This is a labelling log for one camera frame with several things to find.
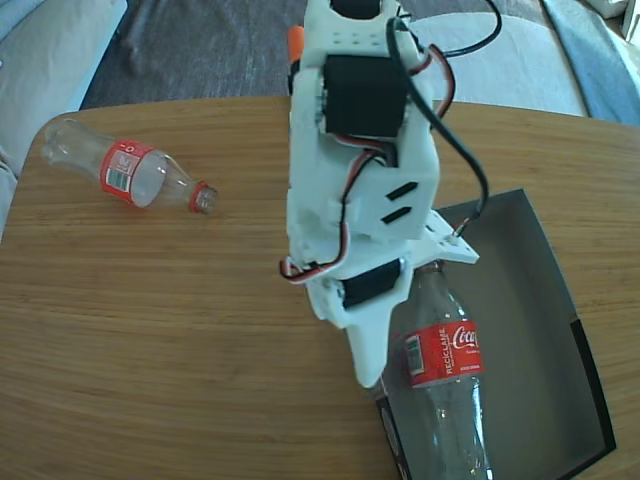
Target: coca-cola bottle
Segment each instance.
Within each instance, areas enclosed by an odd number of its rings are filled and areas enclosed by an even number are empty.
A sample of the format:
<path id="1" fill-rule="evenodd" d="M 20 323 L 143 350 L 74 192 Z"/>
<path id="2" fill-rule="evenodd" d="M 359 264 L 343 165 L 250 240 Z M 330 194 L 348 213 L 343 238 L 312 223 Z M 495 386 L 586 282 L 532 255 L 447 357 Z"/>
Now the coca-cola bottle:
<path id="1" fill-rule="evenodd" d="M 411 446 L 422 449 L 418 462 L 428 465 L 425 478 L 491 480 L 476 328 L 449 289 L 443 265 L 435 262 L 416 270 L 408 300 L 394 311 L 387 368 L 395 375 L 388 377 L 404 385 L 391 385 L 390 394 L 406 392 L 403 405 L 413 421 L 407 428 L 414 441 L 425 442 Z"/>
<path id="2" fill-rule="evenodd" d="M 70 118 L 49 125 L 45 138 L 42 153 L 51 165 L 77 172 L 131 205 L 213 211 L 216 191 L 196 182 L 161 150 L 95 133 Z"/>

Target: bottle label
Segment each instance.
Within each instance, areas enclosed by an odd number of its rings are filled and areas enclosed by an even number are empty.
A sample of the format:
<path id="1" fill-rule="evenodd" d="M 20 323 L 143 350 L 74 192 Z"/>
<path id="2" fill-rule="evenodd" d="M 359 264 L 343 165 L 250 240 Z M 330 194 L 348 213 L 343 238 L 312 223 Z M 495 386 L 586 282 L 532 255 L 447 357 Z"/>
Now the bottle label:
<path id="1" fill-rule="evenodd" d="M 422 328 L 404 343 L 411 386 L 483 371 L 473 322 L 454 322 Z"/>
<path id="2" fill-rule="evenodd" d="M 133 140 L 118 140 L 102 160 L 100 184 L 102 190 L 133 204 L 131 182 L 144 156 L 155 150 Z"/>

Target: wood grain surface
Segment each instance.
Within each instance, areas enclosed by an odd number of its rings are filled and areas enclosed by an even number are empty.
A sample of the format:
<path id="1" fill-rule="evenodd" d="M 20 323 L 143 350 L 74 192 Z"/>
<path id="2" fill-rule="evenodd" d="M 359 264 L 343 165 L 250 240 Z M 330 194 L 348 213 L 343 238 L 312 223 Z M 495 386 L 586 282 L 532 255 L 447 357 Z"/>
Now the wood grain surface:
<path id="1" fill-rule="evenodd" d="M 73 114 L 216 186 L 209 218 L 129 208 L 46 165 L 38 137 L 0 247 L 0 478 L 397 478 L 344 336 L 277 273 L 288 108 Z M 574 295 L 619 447 L 580 478 L 638 478 L 640 131 L 462 104 L 448 120 L 494 192 L 526 188 Z M 438 205 L 474 198 L 439 148 Z"/>

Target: floor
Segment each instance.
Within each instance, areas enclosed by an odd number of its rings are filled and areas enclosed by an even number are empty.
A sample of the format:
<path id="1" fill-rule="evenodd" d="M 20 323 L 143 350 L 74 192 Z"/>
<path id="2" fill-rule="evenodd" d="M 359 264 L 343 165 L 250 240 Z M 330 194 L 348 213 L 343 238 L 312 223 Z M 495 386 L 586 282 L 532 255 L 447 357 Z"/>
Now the floor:
<path id="1" fill-rule="evenodd" d="M 306 0 L 128 2 L 83 108 L 287 94 L 286 32 L 302 24 Z M 488 11 L 483 0 L 401 2 L 416 19 Z M 540 0 L 495 2 L 505 15 L 547 24 Z"/>

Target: black box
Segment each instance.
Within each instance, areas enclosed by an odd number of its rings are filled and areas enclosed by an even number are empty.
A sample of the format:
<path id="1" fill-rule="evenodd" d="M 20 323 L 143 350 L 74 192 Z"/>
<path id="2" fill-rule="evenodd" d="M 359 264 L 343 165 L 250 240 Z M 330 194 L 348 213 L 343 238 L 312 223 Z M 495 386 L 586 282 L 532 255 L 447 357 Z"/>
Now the black box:
<path id="1" fill-rule="evenodd" d="M 473 204 L 440 213 L 458 223 Z M 482 346 L 484 427 L 496 480 L 569 479 L 616 448 L 582 324 L 553 251 L 523 190 L 492 197 L 465 231 L 476 265 L 447 264 L 452 289 L 476 322 Z M 394 335 L 393 324 L 391 335 Z M 377 405 L 401 478 L 429 476 L 402 372 Z"/>

